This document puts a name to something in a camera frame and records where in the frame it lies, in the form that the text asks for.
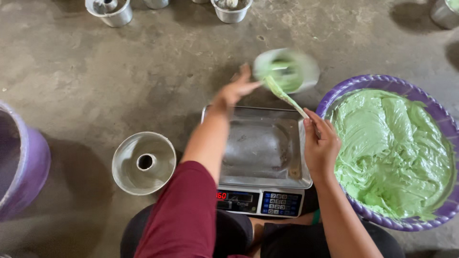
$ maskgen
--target person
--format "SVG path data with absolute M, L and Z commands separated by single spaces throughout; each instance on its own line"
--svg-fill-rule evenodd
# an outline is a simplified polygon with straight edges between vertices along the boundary
M 341 141 L 330 121 L 308 109 L 304 109 L 310 117 L 303 121 L 304 152 L 322 223 L 312 225 L 312 213 L 264 220 L 216 210 L 216 186 L 233 107 L 260 86 L 250 77 L 250 67 L 243 65 L 217 93 L 158 202 L 129 222 L 121 258 L 404 257 L 390 234 L 361 221 L 352 209 L 334 175 Z

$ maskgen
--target scale keypad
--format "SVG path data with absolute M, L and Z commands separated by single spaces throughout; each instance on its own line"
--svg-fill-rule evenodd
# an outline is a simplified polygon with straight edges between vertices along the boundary
M 261 213 L 298 216 L 302 196 L 299 194 L 263 192 L 263 205 Z

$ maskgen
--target concrete floor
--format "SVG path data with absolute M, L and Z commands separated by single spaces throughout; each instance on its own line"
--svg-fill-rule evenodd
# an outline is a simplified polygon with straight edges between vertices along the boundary
M 243 62 L 290 47 L 314 55 L 321 78 L 295 96 L 314 108 L 337 83 L 360 74 L 406 79 L 459 118 L 459 31 L 428 18 L 431 3 L 404 0 L 255 0 L 239 24 L 210 4 L 132 3 L 134 18 L 109 28 L 82 0 L 0 1 L 0 99 L 49 141 L 53 163 L 25 211 L 0 224 L 0 250 L 40 257 L 118 257 L 129 219 L 154 201 L 111 176 L 128 136 L 154 131 L 183 151 L 202 108 Z M 288 108 L 258 89 L 240 102 Z M 413 257 L 459 248 L 459 216 L 434 230 L 390 231 Z

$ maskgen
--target stainless steel tray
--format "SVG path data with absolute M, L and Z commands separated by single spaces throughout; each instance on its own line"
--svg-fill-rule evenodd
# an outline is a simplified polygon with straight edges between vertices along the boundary
M 201 123 L 208 106 L 202 110 Z M 295 110 L 235 107 L 220 184 L 307 189 L 303 118 Z

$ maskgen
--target hand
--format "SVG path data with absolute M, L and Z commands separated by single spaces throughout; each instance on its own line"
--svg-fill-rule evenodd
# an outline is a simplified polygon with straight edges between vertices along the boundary
M 306 131 L 304 159 L 314 183 L 321 183 L 327 178 L 335 177 L 335 162 L 341 140 L 329 120 L 321 119 L 307 108 L 304 111 L 310 117 L 303 120 Z M 314 127 L 320 132 L 320 139 Z
M 224 86 L 216 96 L 216 99 L 223 98 L 227 105 L 235 105 L 245 95 L 250 94 L 254 89 L 260 87 L 260 82 L 250 82 L 250 66 L 243 64 L 239 73 L 231 78 L 231 83 Z

